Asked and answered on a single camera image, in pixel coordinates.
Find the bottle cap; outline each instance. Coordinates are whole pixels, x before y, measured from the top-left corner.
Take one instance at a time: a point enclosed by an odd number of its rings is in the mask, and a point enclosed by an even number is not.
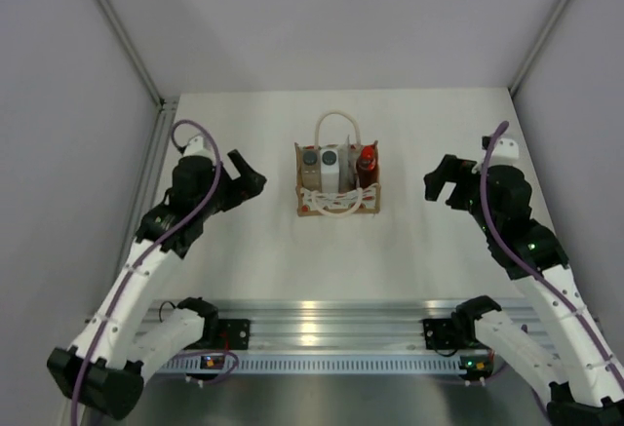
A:
[[[372,148],[370,145],[365,146],[362,149],[362,154],[360,155],[360,157],[363,160],[374,160],[374,148]]]

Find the bottle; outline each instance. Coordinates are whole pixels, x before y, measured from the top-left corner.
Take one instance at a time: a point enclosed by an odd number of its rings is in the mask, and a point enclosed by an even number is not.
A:
[[[301,182],[308,190],[321,191],[321,167],[319,166],[319,152],[304,150],[301,155]]]
[[[362,153],[360,153],[360,158],[358,158],[356,163],[356,169],[358,171],[360,187],[363,189],[366,189],[376,182],[377,159],[374,156],[374,148],[372,146],[367,145],[362,148]]]

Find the table surface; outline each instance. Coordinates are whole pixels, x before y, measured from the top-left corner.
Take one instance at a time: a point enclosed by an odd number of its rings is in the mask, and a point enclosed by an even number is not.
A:
[[[216,386],[154,378],[126,424],[170,426],[546,426],[507,369],[486,388],[419,375],[234,375]],[[103,426],[119,423],[107,420]]]
[[[296,215],[293,144],[312,144],[319,115],[353,114],[363,143],[379,142],[381,212],[345,219]],[[268,178],[263,193],[212,216],[163,299],[363,300],[373,302],[521,297],[491,258],[468,213],[424,200],[425,174],[446,153],[480,159],[481,137],[503,120],[521,146],[518,167],[533,186],[534,216],[552,226],[506,89],[305,91],[183,95],[176,119],[214,136],[222,156],[238,149]],[[178,130],[178,141],[195,135]],[[353,139],[331,117],[321,143]],[[179,154],[170,146],[157,200],[171,185]],[[224,162],[235,172],[228,159]]]

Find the white table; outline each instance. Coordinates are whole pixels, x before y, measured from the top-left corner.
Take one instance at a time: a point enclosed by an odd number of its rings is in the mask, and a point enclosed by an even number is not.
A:
[[[293,144],[313,143],[318,116],[353,114],[363,142],[379,141],[379,215],[346,219],[296,215]],[[488,253],[468,213],[424,200],[425,174],[445,153],[480,159],[481,137],[503,120],[521,146],[519,167],[533,186],[534,216],[552,226],[506,89],[308,91],[182,96],[176,119],[214,136],[222,156],[237,148],[268,178],[264,192],[219,213],[184,260],[163,299],[396,302],[520,297]],[[343,142],[351,126],[329,119],[322,143]],[[178,130],[178,141],[194,135]],[[157,200],[179,158],[170,146]],[[229,162],[225,166],[234,169]]]

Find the white rope handle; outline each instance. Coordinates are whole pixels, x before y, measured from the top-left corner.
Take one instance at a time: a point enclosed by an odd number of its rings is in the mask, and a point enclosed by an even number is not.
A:
[[[355,201],[355,204],[353,204],[353,207],[351,207],[346,212],[342,212],[342,213],[330,213],[327,210],[324,210],[322,207],[319,207],[319,204],[316,201],[316,194],[318,193],[316,190],[312,191],[312,194],[310,195],[310,200],[312,201],[312,205],[314,206],[316,211],[320,213],[322,216],[330,216],[332,218],[346,218],[350,214],[355,213],[360,207],[360,205],[362,205],[362,199],[364,197],[364,190],[362,190],[362,187],[358,187],[357,191],[358,191],[358,200]]]
[[[319,149],[319,133],[321,132],[321,124],[325,120],[326,117],[335,114],[336,116],[342,116],[347,119],[351,124],[353,124],[353,129],[355,129],[355,144],[357,146],[362,146],[362,138],[360,137],[360,126],[358,125],[358,121],[355,120],[351,114],[348,114],[344,111],[328,111],[325,114],[321,114],[319,120],[316,122],[316,130],[314,131],[314,148]]]

